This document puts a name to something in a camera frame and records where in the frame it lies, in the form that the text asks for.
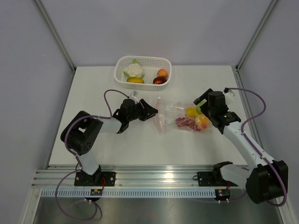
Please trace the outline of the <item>white fake cauliflower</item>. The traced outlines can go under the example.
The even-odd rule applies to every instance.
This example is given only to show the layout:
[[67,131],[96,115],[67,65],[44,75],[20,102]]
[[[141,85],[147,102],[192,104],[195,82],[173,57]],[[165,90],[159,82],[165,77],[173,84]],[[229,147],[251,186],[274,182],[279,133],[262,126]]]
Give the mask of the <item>white fake cauliflower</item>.
[[136,59],[134,59],[130,65],[124,68],[123,74],[127,78],[129,77],[143,78],[145,75],[142,66],[138,64]]

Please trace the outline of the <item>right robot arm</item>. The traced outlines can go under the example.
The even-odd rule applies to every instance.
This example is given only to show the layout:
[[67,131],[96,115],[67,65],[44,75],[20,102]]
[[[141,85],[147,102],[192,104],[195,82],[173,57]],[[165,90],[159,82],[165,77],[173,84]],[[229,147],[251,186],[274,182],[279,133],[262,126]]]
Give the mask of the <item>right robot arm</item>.
[[283,160],[276,161],[264,151],[244,129],[249,121],[265,111],[242,122],[235,112],[228,109],[226,94],[230,91],[232,88],[225,88],[224,91],[208,89],[194,100],[194,104],[200,105],[201,112],[212,125],[233,143],[249,168],[240,168],[229,161],[218,163],[213,167],[212,180],[218,185],[231,182],[245,189],[256,204],[267,202],[282,207],[287,202],[288,166]]

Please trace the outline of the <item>yellow green fake mango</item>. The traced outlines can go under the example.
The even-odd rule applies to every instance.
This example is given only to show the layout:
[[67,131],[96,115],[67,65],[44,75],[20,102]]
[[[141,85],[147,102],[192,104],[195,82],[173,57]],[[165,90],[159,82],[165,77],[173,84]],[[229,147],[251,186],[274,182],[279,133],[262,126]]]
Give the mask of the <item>yellow green fake mango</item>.
[[141,79],[141,78],[138,78],[138,77],[129,77],[129,78],[127,79],[127,82],[128,82],[128,83],[143,84],[143,83],[144,83],[144,80]]

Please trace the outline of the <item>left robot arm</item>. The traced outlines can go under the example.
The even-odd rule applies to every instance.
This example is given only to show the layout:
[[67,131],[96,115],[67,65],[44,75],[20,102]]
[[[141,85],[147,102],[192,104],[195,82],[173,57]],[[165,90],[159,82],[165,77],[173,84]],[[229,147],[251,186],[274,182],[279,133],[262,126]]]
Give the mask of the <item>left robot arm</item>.
[[62,131],[60,140],[66,149],[75,156],[80,166],[76,170],[75,186],[114,186],[115,172],[103,172],[97,162],[92,147],[100,133],[123,133],[131,121],[146,121],[158,114],[158,110],[150,106],[144,99],[135,102],[133,99],[123,100],[120,108],[112,117],[104,118],[80,111]]

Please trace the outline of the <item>orange red fake peach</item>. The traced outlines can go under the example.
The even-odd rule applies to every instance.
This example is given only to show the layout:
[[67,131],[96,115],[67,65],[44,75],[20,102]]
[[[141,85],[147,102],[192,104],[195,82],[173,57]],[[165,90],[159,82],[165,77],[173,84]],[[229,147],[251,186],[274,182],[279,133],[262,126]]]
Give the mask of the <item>orange red fake peach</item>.
[[157,76],[158,77],[165,77],[165,78],[167,78],[168,77],[168,72],[165,69],[160,69],[157,72]]

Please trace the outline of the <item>clear zip top bag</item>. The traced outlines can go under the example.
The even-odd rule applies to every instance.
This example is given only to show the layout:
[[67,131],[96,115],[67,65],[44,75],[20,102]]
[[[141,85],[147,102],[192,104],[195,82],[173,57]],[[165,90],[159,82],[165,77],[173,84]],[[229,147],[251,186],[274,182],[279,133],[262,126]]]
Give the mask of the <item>clear zip top bag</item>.
[[[185,110],[188,107],[196,107],[196,105],[189,104],[186,102],[174,102],[162,99],[162,97],[158,97],[155,105],[158,110],[157,115],[153,118],[154,125],[157,130],[161,133],[169,131],[171,129],[180,129],[186,131],[193,130],[187,128],[180,128],[175,124],[175,119],[179,117],[187,117],[185,115]],[[207,129],[200,129],[199,132],[206,132],[211,129],[212,124]]]

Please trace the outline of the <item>dark purple fake fruit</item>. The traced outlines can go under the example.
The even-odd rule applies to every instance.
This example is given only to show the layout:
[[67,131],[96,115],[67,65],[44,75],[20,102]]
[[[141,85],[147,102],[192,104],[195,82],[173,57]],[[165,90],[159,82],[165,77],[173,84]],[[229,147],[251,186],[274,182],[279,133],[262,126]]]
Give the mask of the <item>dark purple fake fruit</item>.
[[153,84],[164,84],[167,82],[167,78],[164,77],[164,76],[161,76],[161,77],[156,77],[154,80],[153,80]]

